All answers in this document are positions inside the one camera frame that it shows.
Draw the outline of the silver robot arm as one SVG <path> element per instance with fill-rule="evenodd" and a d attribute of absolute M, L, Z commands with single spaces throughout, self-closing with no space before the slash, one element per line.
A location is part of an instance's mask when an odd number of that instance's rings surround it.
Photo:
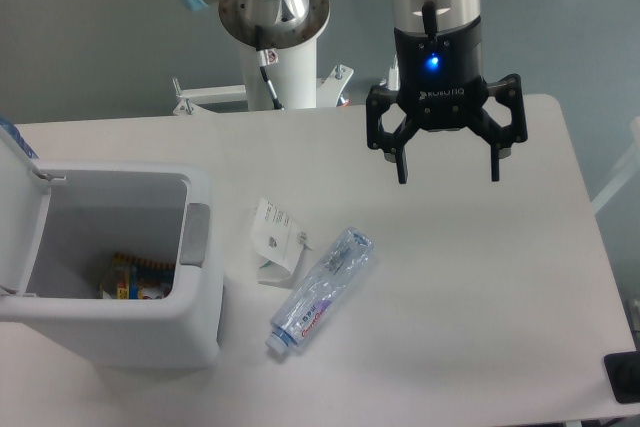
<path fill-rule="evenodd" d="M 181 0 L 189 9 L 216 6 L 239 44 L 250 110 L 319 104 L 316 40 L 329 0 Z M 366 138 L 407 180 L 404 149 L 419 131 L 469 129 L 498 164 L 528 137 L 521 79 L 497 82 L 481 73 L 480 0 L 392 0 L 397 78 L 366 99 Z"/>

